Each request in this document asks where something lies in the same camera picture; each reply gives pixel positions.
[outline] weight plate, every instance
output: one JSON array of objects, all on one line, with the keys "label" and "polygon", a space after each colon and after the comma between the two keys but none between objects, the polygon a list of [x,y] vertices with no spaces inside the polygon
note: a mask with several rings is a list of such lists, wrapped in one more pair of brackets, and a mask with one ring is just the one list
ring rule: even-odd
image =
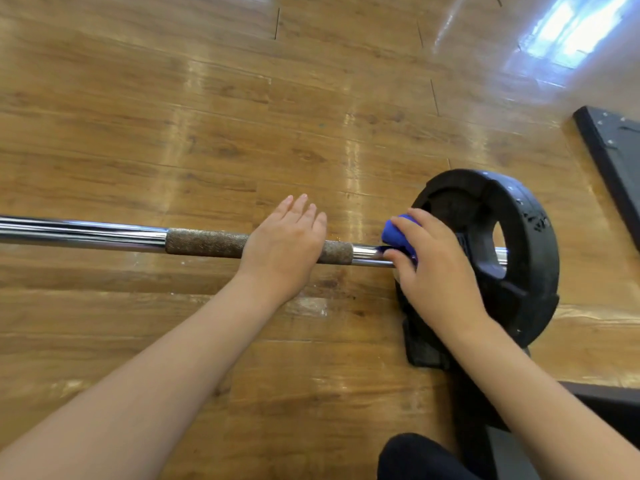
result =
[{"label": "weight plate", "polygon": [[[428,181],[413,207],[432,213],[457,234],[476,273],[487,313],[520,347],[532,343],[548,325],[559,300],[556,234],[540,202],[514,178],[455,169]],[[508,250],[506,270],[495,254],[496,222],[500,222]],[[399,286],[397,290],[420,334],[445,351]]]}]

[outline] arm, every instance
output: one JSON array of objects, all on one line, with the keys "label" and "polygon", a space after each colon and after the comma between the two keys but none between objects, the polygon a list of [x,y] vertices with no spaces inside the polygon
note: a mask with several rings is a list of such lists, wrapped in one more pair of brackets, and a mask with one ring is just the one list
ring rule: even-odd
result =
[{"label": "arm", "polygon": [[249,238],[236,276],[156,343],[0,454],[12,479],[151,479],[226,371],[308,282],[326,234],[289,196]]},{"label": "arm", "polygon": [[420,225],[394,217],[419,265],[388,251],[404,294],[482,389],[533,463],[556,479],[631,479],[640,452],[542,371],[485,312],[476,278],[452,231],[420,209]]}]

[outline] knurled grip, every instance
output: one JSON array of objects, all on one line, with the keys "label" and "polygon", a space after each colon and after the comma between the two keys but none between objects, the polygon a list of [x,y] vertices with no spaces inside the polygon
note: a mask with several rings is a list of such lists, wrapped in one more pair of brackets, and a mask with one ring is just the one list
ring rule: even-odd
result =
[{"label": "knurled grip", "polygon": [[[242,250],[249,234],[224,231],[169,229],[164,249],[167,254],[183,256],[208,256],[214,258],[242,257]],[[350,242],[325,241],[320,264],[350,265],[353,261],[353,245]]]}]

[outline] hand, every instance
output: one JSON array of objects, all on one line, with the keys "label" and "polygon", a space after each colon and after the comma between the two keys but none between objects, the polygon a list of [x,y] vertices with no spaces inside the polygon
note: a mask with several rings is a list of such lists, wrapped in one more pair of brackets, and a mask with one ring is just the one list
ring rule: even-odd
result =
[{"label": "hand", "polygon": [[476,275],[453,231],[422,209],[407,213],[420,225],[404,217],[391,217],[391,222],[416,250],[418,267],[398,250],[386,251],[385,258],[396,266],[409,303],[438,335],[490,321]]},{"label": "hand", "polygon": [[326,214],[316,205],[304,212],[307,195],[284,199],[253,231],[244,246],[237,275],[258,283],[277,304],[297,295],[308,283],[326,237]]}]

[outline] forearm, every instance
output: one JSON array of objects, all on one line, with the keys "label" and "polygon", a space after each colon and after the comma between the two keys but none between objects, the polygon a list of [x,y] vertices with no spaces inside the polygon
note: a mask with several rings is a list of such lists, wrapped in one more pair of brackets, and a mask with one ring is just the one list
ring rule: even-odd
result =
[{"label": "forearm", "polygon": [[208,304],[0,454],[0,477],[155,478],[278,304],[234,279]]},{"label": "forearm", "polygon": [[640,453],[542,371],[490,321],[442,338],[536,465],[557,479],[626,479]]}]

